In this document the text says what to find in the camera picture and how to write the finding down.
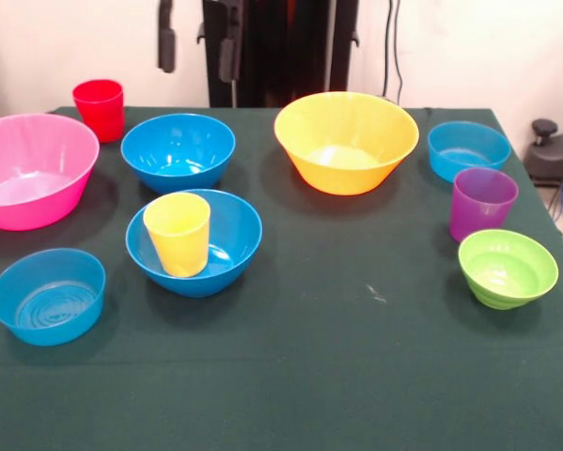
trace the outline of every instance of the purple cup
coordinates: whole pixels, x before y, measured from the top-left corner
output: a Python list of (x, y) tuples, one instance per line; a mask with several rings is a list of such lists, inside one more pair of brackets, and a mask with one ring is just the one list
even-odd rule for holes
[(515, 203), (517, 182), (500, 171), (471, 167), (454, 180), (450, 235), (461, 242), (484, 228), (499, 228)]

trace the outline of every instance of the pink bowl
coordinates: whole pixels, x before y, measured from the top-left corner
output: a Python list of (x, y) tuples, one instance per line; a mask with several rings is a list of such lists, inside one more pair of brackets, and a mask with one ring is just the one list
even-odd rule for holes
[(69, 117), (0, 117), (0, 228), (31, 230), (70, 213), (100, 153), (85, 124)]

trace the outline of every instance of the cup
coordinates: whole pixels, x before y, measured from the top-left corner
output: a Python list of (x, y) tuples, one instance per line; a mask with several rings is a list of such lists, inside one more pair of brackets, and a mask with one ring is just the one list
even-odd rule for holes
[(122, 137), (124, 96), (120, 83), (90, 80), (74, 88), (72, 96), (83, 121), (101, 143), (111, 143)]
[(172, 193), (153, 200), (143, 213), (143, 223), (170, 275), (191, 277), (208, 263), (210, 204), (191, 193)]
[(472, 167), (454, 180), (450, 235), (461, 242), (485, 228), (499, 228), (517, 199), (517, 182), (500, 171)]

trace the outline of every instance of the bowl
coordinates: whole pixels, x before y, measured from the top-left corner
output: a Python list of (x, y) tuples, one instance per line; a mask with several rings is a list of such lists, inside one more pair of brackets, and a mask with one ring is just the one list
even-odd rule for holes
[(40, 228), (74, 210), (99, 152), (95, 133), (78, 120), (0, 117), (0, 228)]
[(308, 184), (340, 195), (376, 188), (419, 138), (413, 118), (399, 106), (353, 92), (290, 103), (278, 114), (274, 133)]
[(262, 222), (254, 208), (234, 194), (216, 190), (188, 190), (202, 196), (211, 207), (208, 264), (192, 277), (175, 277), (164, 271), (143, 224), (145, 207), (127, 228), (129, 255), (156, 284), (190, 298), (218, 293), (248, 267), (262, 240)]
[(550, 252), (509, 230), (469, 235), (459, 246), (459, 262), (476, 298), (497, 310), (535, 301), (555, 286), (559, 275)]
[(213, 117), (177, 114), (142, 122), (122, 140), (122, 158), (156, 193), (210, 188), (225, 173), (235, 135)]
[(504, 135), (466, 121), (445, 122), (431, 129), (428, 147), (431, 169), (450, 183), (468, 167), (499, 170), (510, 155), (510, 144)]
[(105, 269), (78, 249), (24, 257), (0, 275), (0, 322), (37, 346), (67, 343), (88, 331), (102, 312)]

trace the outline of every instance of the white wall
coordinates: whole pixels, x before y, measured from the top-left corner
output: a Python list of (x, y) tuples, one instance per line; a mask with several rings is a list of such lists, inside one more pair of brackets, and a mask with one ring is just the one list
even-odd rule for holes
[[(382, 92), (387, 5), (360, 0), (349, 89)], [(563, 131), (563, 0), (402, 0), (399, 63), (403, 106), (491, 107), (520, 153), (534, 118)]]
[(177, 0), (177, 69), (157, 63), (158, 0), (0, 0), (0, 115), (73, 104), (71, 90), (114, 78), (132, 105), (208, 105), (201, 0)]
[[(352, 90), (380, 94), (387, 0), (360, 0)], [(157, 0), (0, 0), (0, 115), (71, 104), (92, 77), (127, 104), (208, 104), (201, 0), (177, 0), (178, 68), (156, 68)], [(513, 146), (535, 117), (563, 131), (563, 0), (402, 0), (399, 61), (407, 107), (491, 107)], [(390, 97), (396, 92), (392, 74)]]

